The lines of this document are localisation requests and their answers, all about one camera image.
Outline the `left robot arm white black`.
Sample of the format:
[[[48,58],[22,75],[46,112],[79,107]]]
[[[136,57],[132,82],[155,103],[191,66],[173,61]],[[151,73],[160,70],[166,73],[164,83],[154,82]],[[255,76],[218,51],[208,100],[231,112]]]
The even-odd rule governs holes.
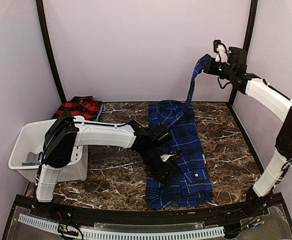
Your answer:
[[[164,153],[160,147],[170,140],[164,125],[151,129],[135,120],[112,124],[85,120],[65,112],[44,135],[43,150],[38,154],[39,178],[35,190],[37,210],[46,218],[57,213],[51,203],[58,177],[72,157],[74,147],[113,146],[137,152],[146,165],[146,172],[162,184],[172,181],[175,153]]]

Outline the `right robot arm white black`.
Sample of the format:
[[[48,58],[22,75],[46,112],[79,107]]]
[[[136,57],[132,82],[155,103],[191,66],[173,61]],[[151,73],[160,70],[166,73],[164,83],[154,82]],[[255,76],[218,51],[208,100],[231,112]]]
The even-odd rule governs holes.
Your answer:
[[[258,102],[281,122],[272,158],[252,187],[255,196],[265,197],[292,166],[292,99],[266,79],[247,72],[246,50],[226,47],[216,40],[213,51],[215,57],[207,56],[201,60],[203,71],[217,76],[219,80],[226,80],[235,90]]]

